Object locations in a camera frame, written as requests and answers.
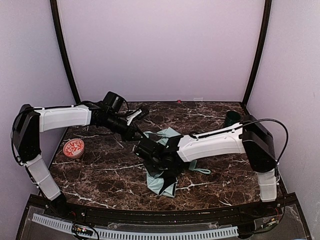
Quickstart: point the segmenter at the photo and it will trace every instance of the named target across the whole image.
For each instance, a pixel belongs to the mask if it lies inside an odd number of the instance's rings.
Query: lavender wall
[[[37,193],[11,153],[13,120],[25,103],[73,103],[48,0],[0,0],[0,52],[0,238],[13,240],[30,193]],[[63,131],[41,135],[47,164]]]
[[[320,1],[273,1],[269,29],[248,110],[289,130],[280,171],[296,192],[315,239],[320,236]],[[277,154],[284,132],[268,125]]]
[[[82,99],[242,100],[264,0],[58,2]]]

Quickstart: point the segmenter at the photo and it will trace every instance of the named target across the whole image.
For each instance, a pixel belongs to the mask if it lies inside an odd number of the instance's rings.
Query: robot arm
[[[113,92],[108,92],[103,101],[84,102],[71,107],[33,108],[29,104],[22,106],[12,128],[12,143],[18,152],[20,164],[24,166],[38,189],[55,206],[66,202],[51,176],[41,155],[40,136],[48,130],[71,126],[102,126],[121,135],[124,141],[138,140],[139,129],[132,124],[149,112],[145,108],[119,114],[124,99]]]
[[[180,173],[184,163],[223,154],[246,153],[251,168],[256,172],[262,202],[277,198],[276,158],[273,136],[256,119],[247,115],[241,123],[196,135],[169,138],[166,146],[142,139],[135,154],[144,159],[151,176],[161,171],[175,169]]]

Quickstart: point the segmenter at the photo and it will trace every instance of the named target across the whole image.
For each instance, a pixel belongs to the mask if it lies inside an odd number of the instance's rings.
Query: black frame edge
[[[244,114],[245,115],[250,115],[248,109],[247,109],[247,106],[244,105],[242,102],[240,102],[240,107],[242,108],[242,110],[244,111]]]
[[[250,77],[249,77],[248,84],[246,86],[245,93],[244,93],[243,100],[242,100],[242,104],[244,106],[247,106],[247,104],[248,104],[248,101],[249,101],[249,98],[250,98],[250,95],[251,95],[251,92],[254,87],[256,77],[257,77],[258,68],[259,68],[259,64],[261,61],[261,56],[262,56],[262,53],[264,50],[265,40],[266,40],[266,36],[267,36],[267,30],[268,30],[268,24],[269,24],[270,12],[271,12],[271,5],[272,5],[272,0],[265,0],[259,40],[258,40],[258,44],[256,47],[256,52],[255,52],[255,56],[254,56],[254,61],[253,61]]]
[[[300,218],[301,218],[301,222],[302,222],[302,225],[303,225],[303,228],[304,228],[304,233],[306,235],[306,239],[308,240],[312,240],[311,238],[311,234],[310,234],[310,230],[309,230],[309,227],[307,225],[307,222],[306,222],[306,219],[305,219],[305,216],[304,216],[304,213],[302,212],[302,209],[301,209],[301,206],[300,206],[300,203],[299,203],[299,200],[296,196],[296,194],[293,192],[293,193],[290,193],[290,194],[285,194],[285,202],[286,202],[286,205],[287,204],[296,204],[296,207],[298,209],[298,213],[300,215]],[[283,206],[284,205],[284,198],[283,196],[280,197],[278,199],[278,203]],[[16,240],[19,240],[19,237],[21,237],[21,234],[22,234],[22,230],[23,230],[23,227],[24,227],[24,222],[26,220],[26,217],[27,217],[27,214],[28,214],[28,211],[29,211],[29,207],[30,206],[35,206],[35,207],[38,207],[38,208],[42,208],[44,209],[44,213],[45,214],[48,214],[50,216],[54,216],[54,217],[57,217],[53,212],[51,212],[49,209],[46,209],[46,204],[47,204],[47,201],[43,198],[43,197],[40,197],[40,196],[36,196],[36,195],[33,195],[31,194],[29,196],[29,200],[25,206],[25,209],[24,209],[24,212],[23,212],[23,216],[21,218],[21,221],[20,221],[20,225],[19,225],[19,228],[18,228],[18,232],[17,232],[17,235],[16,235]],[[246,209],[250,209],[251,207],[253,206],[257,206],[259,204],[259,202],[251,202],[251,203],[246,203],[246,204],[241,204],[241,205],[237,205],[237,206],[230,206],[230,207],[222,207],[222,208],[210,208],[210,209],[206,209],[205,211],[206,212],[211,212],[211,217],[206,217],[206,214],[198,214],[199,216],[196,220],[196,222],[200,223],[201,221],[199,221],[200,219],[203,219],[205,221],[207,220],[212,220],[212,217],[214,217],[218,212],[221,212],[221,213],[225,213],[225,212],[230,212],[232,211],[233,214],[236,214],[237,215],[237,209],[238,210],[243,210],[244,208]],[[86,212],[87,213],[87,216],[86,218],[84,219],[84,223],[87,224],[87,225],[95,225],[96,223],[93,223],[93,222],[90,222],[88,221],[88,219],[92,219],[92,217],[96,216],[97,218],[100,218],[103,222],[104,222],[104,226],[107,226],[111,220],[111,222],[119,222],[119,221],[116,221],[115,219],[110,219],[110,214],[112,213],[119,213],[120,215],[122,215],[123,217],[125,217],[126,215],[126,218],[130,218],[130,213],[132,214],[152,214],[152,212],[145,212],[145,211],[129,211],[129,210],[114,210],[114,209],[108,209],[108,208],[100,208],[100,207],[90,207],[90,206],[85,206],[83,208],[82,205],[78,205],[78,204],[74,204],[74,203],[70,203],[70,206],[73,206],[74,208],[82,208],[81,211],[83,212]],[[103,214],[103,217],[99,216],[100,214],[98,214],[99,212],[104,212],[105,214]],[[190,210],[190,211],[180,211],[179,213],[181,214],[184,214],[184,215],[189,215],[191,214],[191,216],[189,217],[190,219],[194,219],[194,215],[196,213],[199,213],[201,211],[199,210]],[[172,224],[175,224],[175,223],[172,223],[172,222],[168,222],[168,220],[166,220],[166,217],[163,217],[163,214],[165,214],[167,212],[159,212],[160,216],[162,216],[162,220],[165,220],[167,223],[170,223],[171,225]],[[170,215],[174,215],[175,212],[172,211],[172,212],[169,212]],[[240,222],[234,222],[234,224],[236,224],[237,226],[240,224],[241,225],[241,222],[243,224],[247,224],[247,220],[246,219],[243,219],[241,217],[240,219]]]
[[[72,74],[71,65],[69,62],[68,54],[67,54],[67,49],[66,49],[65,40],[64,40],[64,36],[63,36],[63,32],[62,32],[61,22],[60,22],[60,17],[59,17],[57,0],[50,0],[50,5],[51,5],[51,12],[52,12],[52,18],[53,18],[56,39],[58,41],[60,54],[61,54],[61,58],[62,58],[63,65],[64,65],[64,70],[65,70],[66,76],[68,78],[68,82],[69,82],[69,85],[70,85],[70,88],[72,91],[74,101],[76,104],[79,104],[81,102],[81,100],[80,100],[80,96],[79,96],[79,92],[78,92],[78,89],[76,86],[74,76]]]

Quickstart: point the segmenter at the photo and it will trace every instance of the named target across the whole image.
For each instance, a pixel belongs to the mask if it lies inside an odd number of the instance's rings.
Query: white cable tray
[[[60,232],[73,234],[71,231],[73,224],[70,221],[54,219],[36,213],[33,214],[32,221]],[[95,227],[94,229],[99,233],[101,240],[215,240],[237,237],[239,235],[237,226],[207,231],[173,233],[114,231],[99,227]],[[89,237],[88,235],[81,233],[78,233],[78,235]],[[97,239],[97,234],[94,232],[90,239]]]

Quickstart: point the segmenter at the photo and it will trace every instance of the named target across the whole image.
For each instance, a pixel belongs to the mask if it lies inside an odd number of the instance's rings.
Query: dark green cup
[[[224,127],[230,127],[233,124],[239,123],[241,115],[236,111],[227,111],[224,119]]]

